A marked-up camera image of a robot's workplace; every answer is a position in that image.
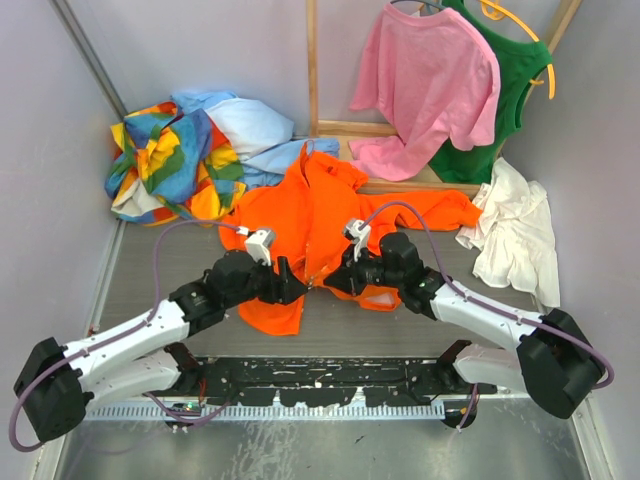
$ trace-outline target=white wall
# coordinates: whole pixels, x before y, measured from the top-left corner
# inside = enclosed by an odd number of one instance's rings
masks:
[[[597,393],[625,478],[640,476],[640,3],[585,1],[506,158],[548,190],[563,307],[616,368]]]
[[[559,0],[504,0],[540,36]],[[320,118],[382,121],[349,112],[360,55],[388,0],[318,0]],[[165,101],[180,89],[232,89],[309,127],[303,0],[70,0],[128,110]],[[480,4],[467,0],[472,11]],[[418,3],[399,8],[416,11]],[[506,19],[501,33],[526,41]]]
[[[35,454],[7,440],[13,383],[36,342],[87,323],[115,227],[102,183],[116,117],[47,1],[0,2],[0,65],[0,477],[22,480]]]

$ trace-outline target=orange shirt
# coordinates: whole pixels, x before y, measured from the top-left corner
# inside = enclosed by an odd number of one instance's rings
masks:
[[[307,154],[305,150],[280,185],[249,191],[225,221],[251,230],[272,229],[276,233],[272,258],[287,257],[296,277],[309,285],[324,287],[323,280],[340,265],[341,255],[349,246],[342,234],[347,222],[366,219],[386,202],[410,203],[432,230],[473,227],[482,213],[466,195],[455,190],[359,195],[356,191],[367,181],[365,173],[325,153]],[[380,239],[395,232],[397,225],[421,228],[408,210],[389,207],[371,222],[369,250],[379,254]],[[246,237],[229,229],[221,228],[220,238],[228,250],[244,249]],[[368,286],[358,297],[331,290],[339,298],[356,300],[363,308],[393,310],[401,303],[395,289],[386,287]],[[265,333],[295,335],[300,329],[303,305],[304,297],[291,305],[252,300],[240,305],[238,313]]]

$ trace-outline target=multicolored cloth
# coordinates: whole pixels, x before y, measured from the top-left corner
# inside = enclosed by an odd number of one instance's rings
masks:
[[[175,103],[161,103],[127,115],[111,133],[120,152],[105,189],[123,220],[215,220],[246,190],[238,156],[202,109],[183,115]]]

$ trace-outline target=light blue cloth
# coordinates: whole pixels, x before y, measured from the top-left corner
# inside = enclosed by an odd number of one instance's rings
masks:
[[[178,105],[182,113],[189,115],[191,112],[202,108],[215,107],[220,102],[238,98],[238,96],[228,90],[221,92],[178,92],[171,95],[171,101]]]
[[[240,161],[291,140],[293,122],[259,100],[232,98],[206,109]]]
[[[284,173],[296,161],[305,142],[309,142],[308,149],[325,152],[334,157],[340,152],[340,143],[335,138],[303,139],[283,143],[270,148],[260,155],[242,162],[244,177],[239,181],[247,185],[248,190],[257,187],[272,187],[278,185],[284,178]]]

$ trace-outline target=green shirt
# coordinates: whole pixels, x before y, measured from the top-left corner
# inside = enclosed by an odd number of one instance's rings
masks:
[[[522,107],[531,88],[529,80],[551,63],[551,54],[543,42],[520,43],[495,33],[475,19],[463,0],[443,0],[458,11],[487,40],[500,65],[500,97],[496,112],[495,141],[491,145],[456,150],[447,140],[429,162],[444,182],[489,183],[491,168],[504,140],[522,128]]]

